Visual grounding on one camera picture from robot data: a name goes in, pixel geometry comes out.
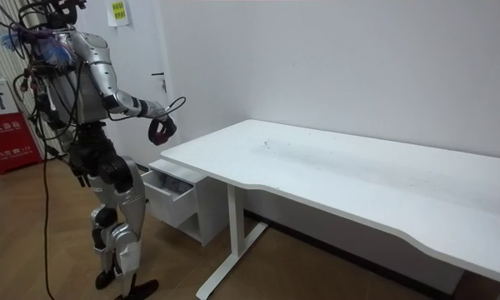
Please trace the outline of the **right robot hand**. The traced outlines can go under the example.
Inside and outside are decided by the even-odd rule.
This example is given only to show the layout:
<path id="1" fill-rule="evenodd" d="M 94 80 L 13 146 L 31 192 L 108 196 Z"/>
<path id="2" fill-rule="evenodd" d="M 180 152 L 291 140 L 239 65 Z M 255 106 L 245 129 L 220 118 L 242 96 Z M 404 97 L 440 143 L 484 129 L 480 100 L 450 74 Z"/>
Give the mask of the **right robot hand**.
<path id="1" fill-rule="evenodd" d="M 176 123 L 170 116 L 166 116 L 163 120 L 153 119 L 150 122 L 147 137 L 152 144 L 159 146 L 166 143 L 176 131 Z"/>

